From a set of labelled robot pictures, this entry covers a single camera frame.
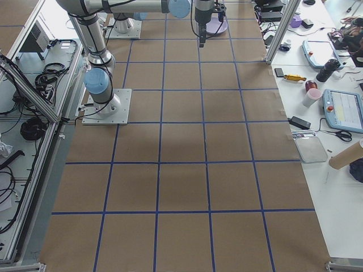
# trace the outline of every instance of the grid square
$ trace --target grid square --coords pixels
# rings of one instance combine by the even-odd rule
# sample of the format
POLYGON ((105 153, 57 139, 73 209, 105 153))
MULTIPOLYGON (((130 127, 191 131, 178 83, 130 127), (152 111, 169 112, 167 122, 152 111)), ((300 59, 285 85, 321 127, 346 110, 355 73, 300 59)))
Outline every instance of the grid square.
POLYGON ((97 271, 152 271, 154 232, 153 214, 106 215, 97 271))
POLYGON ((167 40, 165 60, 177 62, 198 61, 197 40, 167 40))
POLYGON ((198 63, 165 63, 164 89, 200 89, 198 63))
POLYGON ((261 40, 232 40, 232 45, 236 61, 262 61, 266 57, 266 48, 261 40))
POLYGON ((217 271, 272 272, 261 213, 213 214, 212 222, 217 271))
POLYGON ((52 215, 39 262, 52 272, 93 271, 101 218, 94 214, 52 215))
POLYGON ((266 221, 276 271, 320 272, 330 257, 315 212, 269 212, 266 221))
POLYGON ((259 210, 260 201, 252 163, 209 164, 212 210, 259 210))
POLYGON ((277 89, 271 66, 266 63, 238 63, 237 68, 242 89, 277 89))
POLYGON ((159 122, 161 91, 133 91, 129 122, 159 122))
POLYGON ((278 90, 243 91, 242 97, 249 121, 287 120, 278 90))
POLYGON ((228 3, 228 19, 255 19, 255 11, 252 3, 228 3))
POLYGON ((233 61, 232 46, 229 40, 208 41, 199 50, 200 61, 233 61))
POLYGON ((201 122, 202 102, 200 92, 165 91, 163 102, 163 121, 201 122))
POLYGON ((262 43, 262 35, 256 19, 228 20, 228 26, 232 39, 260 39, 262 43))
POLYGON ((164 162, 204 162, 203 126, 163 124, 161 160, 164 162))
POLYGON ((256 168, 265 209, 314 208, 301 163, 257 163, 256 168))
POLYGON ((65 165, 53 211, 103 211, 108 175, 109 165, 65 165))
POLYGON ((125 63, 116 63, 115 69, 112 73, 112 85, 114 88, 122 88, 125 80, 125 63))
POLYGON ((208 214, 160 214, 157 271, 212 271, 208 214))
POLYGON ((142 22, 141 39, 164 39, 165 38, 165 20, 142 22))
POLYGON ((245 124, 206 124, 205 130, 210 162, 251 160, 245 124))
POLYGON ((244 121, 239 91, 204 91, 204 120, 244 121))
POLYGON ((238 90, 234 63, 202 63, 202 87, 207 90, 238 90))
POLYGON ((112 168, 108 211, 154 211, 156 207, 158 166, 127 164, 112 168))
POLYGON ((189 20, 168 20, 166 24, 167 39, 196 39, 189 20))
POLYGON ((161 165, 159 210, 208 210, 205 165, 161 165))
POLYGON ((161 90, 163 79, 162 63, 129 63, 126 88, 161 90))
POLYGON ((23 27, 0 27, 0 49, 7 55, 23 27))
POLYGON ((299 159, 287 122, 251 123, 248 127, 255 160, 299 159))
POLYGON ((110 162, 116 128, 117 126, 78 124, 69 148, 67 162, 110 162))
POLYGON ((116 61, 126 62, 129 58, 131 42, 126 40, 109 40, 107 49, 113 54, 116 61))
POLYGON ((120 128, 116 162, 157 162, 159 153, 159 124, 128 124, 120 128))
POLYGON ((131 46, 130 61, 164 61, 164 41, 133 41, 131 46))
POLYGON ((24 26, 38 2, 39 0, 1 0, 0 25, 24 26))

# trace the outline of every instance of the tablet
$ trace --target tablet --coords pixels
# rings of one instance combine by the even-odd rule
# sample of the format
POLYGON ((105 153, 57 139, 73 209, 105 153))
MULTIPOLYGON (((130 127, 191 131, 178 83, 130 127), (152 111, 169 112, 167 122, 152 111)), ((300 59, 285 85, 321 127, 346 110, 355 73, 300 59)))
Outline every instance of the tablet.
POLYGON ((325 117, 331 128, 363 133, 363 106, 359 94, 326 89, 323 103, 325 117), (334 110, 329 112, 329 106, 333 106, 334 110))
POLYGON ((322 68, 328 60, 335 59, 340 62, 338 70, 343 69, 344 65, 340 61, 338 53, 329 41, 304 41, 302 49, 307 61, 313 68, 322 68))

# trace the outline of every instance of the black bottle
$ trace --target black bottle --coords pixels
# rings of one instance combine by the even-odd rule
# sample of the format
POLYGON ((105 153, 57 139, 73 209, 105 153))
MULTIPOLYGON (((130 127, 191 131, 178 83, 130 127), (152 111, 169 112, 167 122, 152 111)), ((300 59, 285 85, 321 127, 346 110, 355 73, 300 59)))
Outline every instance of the black bottle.
POLYGON ((325 82, 328 78, 333 74, 333 72, 338 69, 340 66, 340 62, 336 59, 329 59, 327 63, 325 63, 324 67, 321 68, 319 74, 316 76, 316 79, 320 82, 325 82))

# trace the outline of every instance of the scissors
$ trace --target scissors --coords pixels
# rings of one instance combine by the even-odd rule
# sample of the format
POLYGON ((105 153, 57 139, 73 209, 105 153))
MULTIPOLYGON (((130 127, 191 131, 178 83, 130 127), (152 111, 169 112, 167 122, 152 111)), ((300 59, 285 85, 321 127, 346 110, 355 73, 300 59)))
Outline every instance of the scissors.
POLYGON ((332 134, 337 136, 343 142, 351 142, 352 141, 352 133, 346 130, 339 130, 339 131, 328 131, 328 130, 321 130, 321 132, 332 134))

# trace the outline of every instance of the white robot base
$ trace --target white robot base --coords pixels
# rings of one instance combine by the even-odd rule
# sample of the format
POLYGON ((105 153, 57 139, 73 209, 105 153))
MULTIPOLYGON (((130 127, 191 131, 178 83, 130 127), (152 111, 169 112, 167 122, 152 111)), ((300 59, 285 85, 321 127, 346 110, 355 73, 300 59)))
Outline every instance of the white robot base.
POLYGON ((109 28, 106 31, 105 38, 110 40, 129 40, 129 39, 140 39, 141 34, 141 21, 136 21, 134 19, 128 19, 126 21, 120 22, 122 24, 122 29, 117 29, 119 27, 118 24, 115 24, 115 27, 112 28, 113 24, 115 23, 114 18, 110 18, 108 26, 109 28))
MULTIPOLYGON (((129 118, 131 89, 113 89, 114 97, 107 107, 99 113, 95 113, 102 108, 102 105, 88 107, 85 115, 93 114, 83 118, 84 125, 126 125, 129 118)), ((87 103, 93 103, 91 96, 88 97, 87 103)))

